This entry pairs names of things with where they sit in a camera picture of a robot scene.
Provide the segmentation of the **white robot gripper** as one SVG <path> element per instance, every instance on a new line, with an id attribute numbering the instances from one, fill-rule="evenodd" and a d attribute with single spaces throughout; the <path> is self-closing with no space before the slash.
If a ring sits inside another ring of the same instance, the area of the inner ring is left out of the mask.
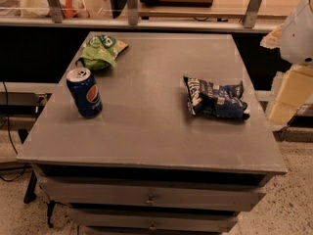
<path id="1" fill-rule="evenodd" d="M 284 24 L 262 38 L 260 46 L 280 47 L 281 57 L 294 64 L 283 75 L 268 115 L 274 124 L 286 125 L 313 94 L 313 0 L 300 0 Z"/>

